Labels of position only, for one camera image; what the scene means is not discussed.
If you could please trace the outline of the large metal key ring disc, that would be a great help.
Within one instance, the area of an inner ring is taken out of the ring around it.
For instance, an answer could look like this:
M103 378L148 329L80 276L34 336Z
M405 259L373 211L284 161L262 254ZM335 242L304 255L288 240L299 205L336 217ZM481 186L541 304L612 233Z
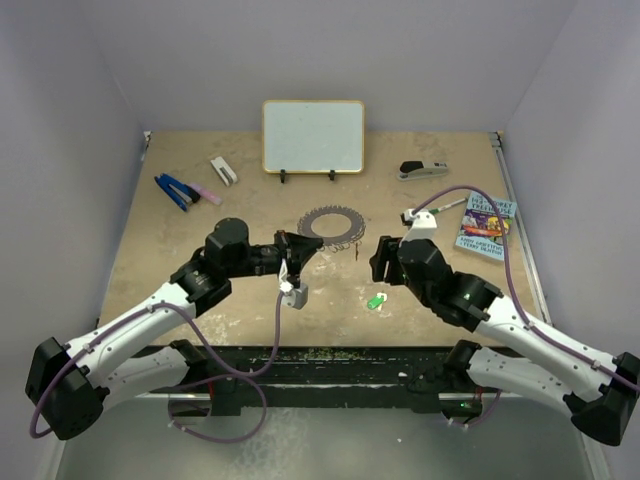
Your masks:
M297 233L323 239L324 249L332 253L357 247L366 230L361 213L340 205L313 208L297 222Z

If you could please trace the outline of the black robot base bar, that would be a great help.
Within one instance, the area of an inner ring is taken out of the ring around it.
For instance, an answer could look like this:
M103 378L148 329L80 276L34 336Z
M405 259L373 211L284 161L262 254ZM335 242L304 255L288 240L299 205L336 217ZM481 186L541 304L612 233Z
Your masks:
M283 347L252 385L226 379L201 347L186 350L191 369L164 393L191 412L237 416L244 408L408 409L477 417L493 389L446 368L447 347Z

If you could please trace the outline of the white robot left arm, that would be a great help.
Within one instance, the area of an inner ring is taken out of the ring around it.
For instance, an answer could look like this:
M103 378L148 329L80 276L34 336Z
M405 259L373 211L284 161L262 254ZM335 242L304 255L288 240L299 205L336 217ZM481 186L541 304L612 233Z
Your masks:
M106 408L141 393L173 386L198 390L206 369L187 345L145 357L139 351L182 323L193 325L231 294L235 278L275 275L276 305L302 308L308 289L300 274L323 245L320 238L283 230L270 244L252 245L243 220L219 221L204 245L138 306L66 343L50 337L35 348L25 385L34 405L30 436L72 439Z

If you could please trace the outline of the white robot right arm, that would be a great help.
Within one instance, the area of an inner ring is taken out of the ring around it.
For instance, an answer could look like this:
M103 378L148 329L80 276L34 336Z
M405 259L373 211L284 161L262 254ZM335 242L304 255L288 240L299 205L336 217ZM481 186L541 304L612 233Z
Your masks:
M591 439L621 444L639 400L639 359L582 344L529 318L519 302L481 277L454 271L429 239L383 236L369 264L372 279L405 286L445 323L498 341L517 353L509 360L460 342L445 366L456 391L474 384L544 403Z

